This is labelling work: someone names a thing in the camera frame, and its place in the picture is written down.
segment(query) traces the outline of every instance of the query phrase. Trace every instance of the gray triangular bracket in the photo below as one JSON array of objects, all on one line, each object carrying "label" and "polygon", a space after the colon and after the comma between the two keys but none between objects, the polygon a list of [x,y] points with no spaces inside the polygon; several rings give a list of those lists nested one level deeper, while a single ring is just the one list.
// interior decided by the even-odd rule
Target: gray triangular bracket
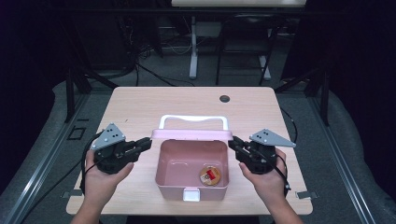
[{"label": "gray triangular bracket", "polygon": [[263,129],[257,133],[251,135],[250,140],[266,145],[266,146],[278,146],[278,147],[296,147],[296,144],[289,141],[288,139],[271,132],[268,129]]},{"label": "gray triangular bracket", "polygon": [[102,134],[98,137],[96,142],[92,145],[92,150],[98,150],[104,147],[108,147],[124,140],[125,135],[114,123],[110,123],[107,128],[102,132]]}]

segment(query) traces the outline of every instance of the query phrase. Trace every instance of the pink storage container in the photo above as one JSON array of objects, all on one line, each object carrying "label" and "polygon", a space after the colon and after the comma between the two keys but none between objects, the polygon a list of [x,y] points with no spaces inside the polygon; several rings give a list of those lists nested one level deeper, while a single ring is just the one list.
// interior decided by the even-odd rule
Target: pink storage container
[{"label": "pink storage container", "polygon": [[[203,121],[221,119],[222,130],[165,129],[167,119]],[[224,198],[230,182],[228,169],[228,146],[223,141],[233,139],[224,117],[165,115],[160,128],[153,130],[151,138],[165,139],[160,148],[155,181],[167,200],[187,202],[220,201]],[[207,186],[201,181],[201,171],[216,167],[219,182]]]}]

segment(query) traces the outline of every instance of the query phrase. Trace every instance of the gray carpet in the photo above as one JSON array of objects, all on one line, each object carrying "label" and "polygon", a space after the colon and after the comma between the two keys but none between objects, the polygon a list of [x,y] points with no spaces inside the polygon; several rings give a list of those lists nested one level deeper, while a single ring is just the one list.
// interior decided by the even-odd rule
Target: gray carpet
[{"label": "gray carpet", "polygon": [[[216,56],[212,54],[214,50],[213,44],[213,39],[207,39],[200,44],[198,78],[195,80],[188,78],[190,51],[179,55],[172,50],[166,50],[162,59],[153,53],[147,59],[140,60],[140,62],[161,76],[185,81],[176,82],[169,80],[176,85],[189,86],[190,83],[193,83],[195,86],[214,86]],[[273,78],[271,81],[265,82],[263,86],[276,88],[282,84],[279,76],[289,47],[290,40],[287,38],[278,39],[274,57],[269,65]],[[259,79],[257,76],[222,77],[220,86],[246,86],[248,91],[249,86],[258,85]],[[112,80],[121,86],[134,86],[136,72]],[[83,106],[78,111],[73,122],[69,124],[70,129],[65,134],[63,141],[61,141],[60,152],[56,155],[45,181],[39,186],[35,201],[80,160],[84,145],[96,132],[106,109],[111,90],[95,80],[90,80],[90,82],[93,86],[93,91],[90,95],[84,96],[76,92],[77,99],[80,99],[79,102]],[[139,86],[164,85],[158,78],[140,70]],[[304,83],[299,84],[288,92],[277,95],[280,106],[290,114],[297,126],[296,132],[290,118],[286,115],[284,116],[290,132],[290,138],[293,139],[298,134],[295,152],[303,172],[305,184],[308,190],[314,190],[319,195],[319,198],[312,201],[314,206],[313,213],[308,216],[302,216],[302,219],[306,223],[361,223],[359,213],[351,201],[344,180],[340,176],[333,160],[331,145],[322,130],[321,121],[316,116],[318,112],[312,104],[315,99],[305,98],[301,92],[303,88]],[[47,124],[21,169],[0,197],[0,223],[6,222],[10,211],[23,193],[23,189],[33,175],[35,168],[48,151],[52,149],[58,133],[64,130],[66,111],[64,83],[55,87],[54,92],[56,93],[56,102]],[[376,223],[396,222],[396,206],[374,182],[369,169],[363,161],[359,134],[342,103],[334,95],[331,95],[330,98],[329,121],[331,124],[330,129],[342,149],[347,164]],[[79,137],[79,132],[82,132],[82,130],[85,131],[80,140],[67,140],[68,136],[71,138]],[[69,223],[72,216],[65,212],[67,199],[61,196],[64,192],[70,191],[74,187],[78,172],[78,168],[75,169],[59,186],[51,191],[33,210],[25,223]],[[126,217],[103,216],[101,220],[104,223],[125,223]],[[270,223],[271,220],[269,216],[261,217],[262,223]]]}]

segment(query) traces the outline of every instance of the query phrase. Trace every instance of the table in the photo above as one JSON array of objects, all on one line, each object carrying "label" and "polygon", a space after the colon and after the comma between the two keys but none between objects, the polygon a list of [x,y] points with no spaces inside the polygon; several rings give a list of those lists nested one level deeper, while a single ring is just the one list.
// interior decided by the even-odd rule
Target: table
[{"label": "table", "polygon": [[[172,0],[173,7],[300,7],[304,8],[306,0]],[[191,17],[191,63],[190,79],[197,78],[198,50],[196,48],[196,21]],[[265,57],[259,57],[261,67]],[[264,80],[271,80],[269,69],[264,73]]]},{"label": "table", "polygon": [[[220,101],[221,95],[230,97],[230,102]],[[289,139],[289,135],[276,100],[270,88],[245,87],[120,87],[110,98],[99,130],[114,122],[126,135],[126,141],[151,136],[159,128],[160,118],[165,114],[224,116],[229,128],[245,141],[248,137],[268,128]],[[188,126],[189,129],[221,129],[221,121],[185,123],[169,122],[169,128]],[[238,216],[269,214],[246,180],[235,159],[233,150],[228,150],[230,183],[222,201],[182,202],[166,201],[155,182],[159,148],[163,140],[153,139],[151,149],[141,154],[131,174],[118,186],[116,193],[105,206],[103,214],[149,215],[149,216]],[[312,203],[298,199],[295,191],[306,191],[303,176],[293,148],[280,147],[287,154],[289,182],[292,191],[288,201],[297,214],[310,214]],[[71,196],[66,207],[75,214],[82,204],[83,196]]]}]

